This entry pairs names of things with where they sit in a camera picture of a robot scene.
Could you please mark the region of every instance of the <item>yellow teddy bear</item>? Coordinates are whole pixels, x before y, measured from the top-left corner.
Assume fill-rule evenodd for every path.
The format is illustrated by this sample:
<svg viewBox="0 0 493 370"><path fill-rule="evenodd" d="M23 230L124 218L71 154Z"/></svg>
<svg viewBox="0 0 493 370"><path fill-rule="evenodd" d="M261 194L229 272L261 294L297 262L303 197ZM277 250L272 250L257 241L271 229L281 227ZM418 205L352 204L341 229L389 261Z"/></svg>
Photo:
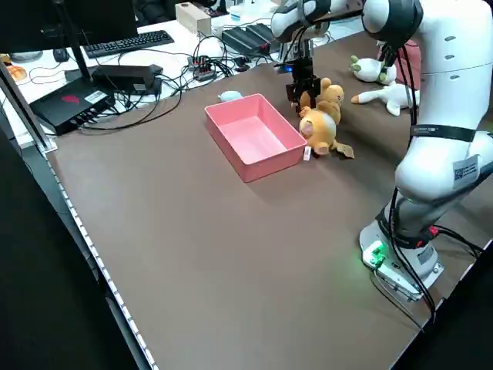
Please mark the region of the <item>yellow teddy bear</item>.
<svg viewBox="0 0 493 370"><path fill-rule="evenodd" d="M315 109L310 108L308 94L304 94L305 99L300 101L300 133L307 140L316 158L327 155L329 150L336 150L346 158L354 158L353 148L335 140L344 91L339 85L332 85L329 79L322 79L321 87L322 93L317 97Z"/></svg>
<svg viewBox="0 0 493 370"><path fill-rule="evenodd" d="M317 104L322 102L328 103L326 109L330 111L329 113L337 125L340 122L340 106L343 101L344 90L341 86L332 85L332 82L328 78L320 81L320 95L317 97ZM300 106L301 109L306 106L310 107L310 96L307 92L301 94Z"/></svg>

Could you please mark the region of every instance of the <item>brown table surface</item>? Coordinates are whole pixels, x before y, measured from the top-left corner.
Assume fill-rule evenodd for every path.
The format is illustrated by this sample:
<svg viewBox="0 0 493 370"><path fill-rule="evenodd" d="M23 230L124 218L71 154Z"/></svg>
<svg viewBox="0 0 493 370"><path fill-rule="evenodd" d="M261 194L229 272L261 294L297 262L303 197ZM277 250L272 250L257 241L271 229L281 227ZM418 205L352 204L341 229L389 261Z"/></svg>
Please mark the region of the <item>brown table surface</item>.
<svg viewBox="0 0 493 370"><path fill-rule="evenodd" d="M377 88L352 76L350 56L375 52L363 34L315 52L316 73L346 89L337 137L356 160L328 156L241 181L203 108L226 90L262 93L297 125L290 77L271 66L185 93L178 109L138 128L58 139L49 159L160 368L381 369L413 338L416 327L373 287L357 242L390 199L408 138L407 112L350 103ZM484 245L490 184L442 223ZM438 299L471 258L449 240L436 245L446 267L431 289ZM412 309L426 317L422 302Z"/></svg>

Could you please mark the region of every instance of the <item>stuffed toy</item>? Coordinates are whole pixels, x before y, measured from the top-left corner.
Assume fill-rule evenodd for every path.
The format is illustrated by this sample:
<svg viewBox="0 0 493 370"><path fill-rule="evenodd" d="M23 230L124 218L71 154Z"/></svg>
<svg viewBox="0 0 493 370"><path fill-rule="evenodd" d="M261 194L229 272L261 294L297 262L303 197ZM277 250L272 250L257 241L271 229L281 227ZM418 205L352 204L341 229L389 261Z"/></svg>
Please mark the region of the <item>stuffed toy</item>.
<svg viewBox="0 0 493 370"><path fill-rule="evenodd" d="M379 62L376 59L364 58L359 59L357 56L351 56L352 64L350 70L357 79L364 82L379 82L382 85L390 85L397 78L397 68L394 65L387 69L387 72L382 72L384 62Z"/></svg>
<svg viewBox="0 0 493 370"><path fill-rule="evenodd" d="M409 102L407 100L406 85L400 83L393 83L389 86L385 86L382 90L366 91L360 95L356 95L351 99L353 104L365 104L375 99L380 99L387 104L387 111L396 117L401 114L402 108L409 108ZM419 90L414 92L416 95L416 106L419 106L420 95Z"/></svg>
<svg viewBox="0 0 493 370"><path fill-rule="evenodd" d="M300 133L307 140L315 158L327 155L330 150L336 150L346 158L354 158L353 148L335 139L343 101L343 88L332 85L329 79L320 81L320 95L315 109L310 108L310 96L307 93L301 96Z"/></svg>
<svg viewBox="0 0 493 370"><path fill-rule="evenodd" d="M314 157L325 156L330 150L336 150L346 158L354 158L354 151L348 145L336 141L337 124L327 112L329 102L320 102L317 108L305 106L300 111L300 133L314 152Z"/></svg>
<svg viewBox="0 0 493 370"><path fill-rule="evenodd" d="M340 106L344 101L344 90L339 85L332 85L330 79L322 79L320 81L320 95L317 97L317 105L321 102L328 102L325 104L325 110L334 119L336 125L340 122ZM310 107L310 96L307 92L301 94L300 99L301 109L308 106Z"/></svg>
<svg viewBox="0 0 493 370"><path fill-rule="evenodd" d="M232 100L237 100L243 98L243 95L241 95L237 91L225 91L221 95L217 96L219 98L219 101L224 103L224 102L230 102Z"/></svg>

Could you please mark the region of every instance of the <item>white plush toy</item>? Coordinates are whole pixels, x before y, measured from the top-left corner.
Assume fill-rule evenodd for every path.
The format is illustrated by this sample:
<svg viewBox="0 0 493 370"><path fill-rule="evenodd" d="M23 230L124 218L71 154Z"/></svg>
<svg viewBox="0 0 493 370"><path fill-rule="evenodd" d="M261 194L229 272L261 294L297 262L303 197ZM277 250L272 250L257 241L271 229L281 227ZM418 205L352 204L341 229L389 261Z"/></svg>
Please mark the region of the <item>white plush toy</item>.
<svg viewBox="0 0 493 370"><path fill-rule="evenodd" d="M382 73L384 62L379 62L372 58L358 59L357 56L351 56L352 64L350 70L357 79L364 82L379 82L382 85L390 85L397 78L397 68L395 64L387 69L387 73Z"/></svg>
<svg viewBox="0 0 493 370"><path fill-rule="evenodd" d="M401 108L409 108L409 102L407 100L406 88L409 89L409 96L411 97L412 105L412 92L411 88L400 83L392 83L389 86L385 86L382 90L366 91L360 95L356 95L351 99L353 104L365 104L375 99L380 99L387 104L387 111L396 117L401 114ZM419 90L416 90L416 105L419 106Z"/></svg>
<svg viewBox="0 0 493 370"><path fill-rule="evenodd" d="M222 103L243 98L243 96L237 91L225 91L221 95L218 95L217 97L219 98L219 101Z"/></svg>

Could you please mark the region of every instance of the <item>white desk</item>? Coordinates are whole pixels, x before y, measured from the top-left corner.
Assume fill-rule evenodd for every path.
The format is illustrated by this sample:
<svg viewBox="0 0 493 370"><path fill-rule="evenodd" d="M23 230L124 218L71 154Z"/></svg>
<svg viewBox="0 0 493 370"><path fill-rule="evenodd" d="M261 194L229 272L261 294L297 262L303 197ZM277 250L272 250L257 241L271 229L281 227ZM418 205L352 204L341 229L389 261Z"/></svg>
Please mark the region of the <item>white desk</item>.
<svg viewBox="0 0 493 370"><path fill-rule="evenodd" d="M248 17L243 16L240 21L233 21L229 15L225 15L223 17L218 17L213 19L212 25L213 25L213 29L219 29L221 26L224 25L242 25L245 23L255 21L258 18L260 17L251 15ZM270 24L270 20L268 19L262 19L256 23L259 22ZM199 38L197 37L197 35L193 34L188 29L181 26L177 21L148 25L146 27L139 28L139 33L156 31L160 29L167 31L169 35L171 35L171 37L175 40L175 42L168 45L152 47L151 49L162 50L164 52L171 52L171 53L181 52L184 54L193 54L193 51L197 46ZM363 31L363 27L361 24L361 20L358 18L353 18L351 20L342 21L342 22L335 22L334 24L330 25L329 28L329 33L332 37L330 41L334 41L335 39L341 39L343 37L353 35L354 33L360 31ZM217 46L221 44L219 40L215 40L215 41L217 43ZM329 42L328 36L314 40L316 46L323 45L327 42ZM209 51L210 49L204 47L203 44L200 46L201 55L209 55ZM51 91L54 91L66 84L63 71L70 69L77 69L77 64L73 60L72 50L69 50L69 54L71 56L71 59L69 59L68 62L64 62L60 64L60 66L58 66L57 68L53 68L57 66L57 62L55 62L55 60L53 59L51 50L45 51L43 53L43 56L38 60L21 64L21 66L25 68L26 72L28 74L30 73L32 77L32 81L26 79L24 81L19 82L18 84L22 94L24 95L28 103L31 103L41 98L42 96L50 93ZM111 56L98 58L98 61L96 61L95 59L88 59L85 55L85 59L88 66L97 66L98 62L99 64L113 64L113 65L116 65L118 63L118 55L111 55ZM144 49L144 50L139 50L125 54L121 58L120 63L122 65L127 65L127 66L149 66L151 64L156 64L158 66L163 67L164 75L170 78L176 78L181 74L182 67L187 64L187 60L185 55L165 54L160 52L152 52ZM192 78L191 72L185 74L183 78L186 80L191 79ZM199 83L194 81L191 82L189 86L195 87L198 85ZM161 99L165 99L166 97L168 97L171 94L171 92L172 92L171 88L163 84ZM0 93L2 94L0 96L0 99L1 101L3 101L4 99L3 92ZM141 100L140 105L151 103L151 102L154 102L154 97L145 96ZM124 110L120 103L117 103L116 108L118 110ZM14 109L12 108L8 100L5 101L4 110L9 118L9 121L12 125L12 129L18 140L19 145L21 147L32 145L33 142L32 138L28 134L24 124L19 119L19 117L15 113Z"/></svg>

